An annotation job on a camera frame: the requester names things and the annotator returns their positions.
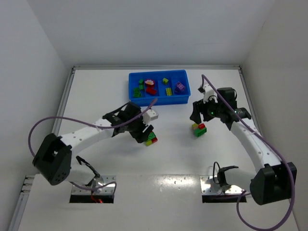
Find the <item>large lego block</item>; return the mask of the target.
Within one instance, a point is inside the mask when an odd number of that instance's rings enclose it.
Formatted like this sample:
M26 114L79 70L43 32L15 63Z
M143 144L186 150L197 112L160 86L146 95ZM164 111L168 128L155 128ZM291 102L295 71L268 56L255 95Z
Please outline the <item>large lego block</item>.
M149 136L148 136L148 140L145 142L146 146L150 146L154 143L156 143L158 141L157 136L155 135L155 133L152 131Z

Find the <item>purple butterfly lego brick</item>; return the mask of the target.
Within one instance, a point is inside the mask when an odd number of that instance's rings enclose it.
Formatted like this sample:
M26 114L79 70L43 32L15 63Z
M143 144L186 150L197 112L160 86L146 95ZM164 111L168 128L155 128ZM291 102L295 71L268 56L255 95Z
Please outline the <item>purple butterfly lego brick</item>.
M185 93L185 90L186 90L186 87L181 83L181 82L177 82L175 84L175 89L174 89L174 92L176 94L184 94Z

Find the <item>green two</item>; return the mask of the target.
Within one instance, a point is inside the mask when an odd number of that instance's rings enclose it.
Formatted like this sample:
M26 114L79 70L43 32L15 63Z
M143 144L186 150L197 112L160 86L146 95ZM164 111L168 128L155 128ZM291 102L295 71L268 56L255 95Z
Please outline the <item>green two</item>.
M134 98L141 98L142 97L142 93L141 93L139 88L134 88L133 89L133 97Z

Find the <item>lime two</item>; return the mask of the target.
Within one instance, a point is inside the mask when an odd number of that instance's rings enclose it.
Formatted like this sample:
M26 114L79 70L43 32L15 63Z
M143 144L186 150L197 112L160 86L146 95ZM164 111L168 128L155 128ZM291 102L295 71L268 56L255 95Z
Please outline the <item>lime two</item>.
M172 88L166 88L166 96L172 96L173 92L172 92Z

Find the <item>red curved lego brick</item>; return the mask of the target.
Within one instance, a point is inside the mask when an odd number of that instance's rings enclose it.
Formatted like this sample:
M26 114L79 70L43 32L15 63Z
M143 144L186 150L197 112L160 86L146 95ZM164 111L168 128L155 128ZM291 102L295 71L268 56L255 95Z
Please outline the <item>red curved lego brick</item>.
M154 88L151 88L151 87L147 87L145 91L146 91L146 93L148 93L152 96L155 96L156 93L157 93L157 91Z

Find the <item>red flower lego brick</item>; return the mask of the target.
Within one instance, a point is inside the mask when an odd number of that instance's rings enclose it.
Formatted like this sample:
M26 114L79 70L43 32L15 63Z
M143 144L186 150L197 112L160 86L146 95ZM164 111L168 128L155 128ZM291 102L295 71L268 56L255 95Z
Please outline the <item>red flower lego brick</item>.
M144 81L144 83L145 83L145 86L146 86L146 87L152 88L152 87L155 86L155 81L152 80L152 79L146 79L146 80Z

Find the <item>lime lego brick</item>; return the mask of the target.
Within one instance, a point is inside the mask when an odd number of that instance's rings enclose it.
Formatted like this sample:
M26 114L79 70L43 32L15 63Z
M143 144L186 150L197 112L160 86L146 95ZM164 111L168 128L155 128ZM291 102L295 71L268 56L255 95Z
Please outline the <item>lime lego brick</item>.
M168 82L169 82L169 80L168 80L167 78L163 78L163 79L162 79L162 83L163 83L164 85L168 84Z

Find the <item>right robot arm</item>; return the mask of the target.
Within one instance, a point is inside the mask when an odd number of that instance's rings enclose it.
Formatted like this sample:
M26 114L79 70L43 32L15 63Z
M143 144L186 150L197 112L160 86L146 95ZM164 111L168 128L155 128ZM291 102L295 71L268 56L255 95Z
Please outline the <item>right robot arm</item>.
M260 133L245 108L237 106L237 93L233 88L219 88L216 95L209 86L199 87L203 99L195 101L190 120L196 124L214 118L221 120L240 141L255 167L256 174L249 174L238 166L221 167L214 182L220 187L236 185L251 193L258 205L265 205L292 197L291 181L297 169L281 158L262 140Z

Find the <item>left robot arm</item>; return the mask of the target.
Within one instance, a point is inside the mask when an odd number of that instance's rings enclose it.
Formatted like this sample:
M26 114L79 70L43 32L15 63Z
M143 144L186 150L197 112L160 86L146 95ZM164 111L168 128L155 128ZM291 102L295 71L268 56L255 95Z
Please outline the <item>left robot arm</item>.
M83 190L101 189L104 184L99 182L99 172L79 153L125 132L137 143L146 142L154 129L151 122L156 119L158 113L151 106L142 110L133 102L106 113L94 123L71 118L70 121L83 124L84 127L59 136L48 134L38 151L32 154L32 164L50 185L68 181Z

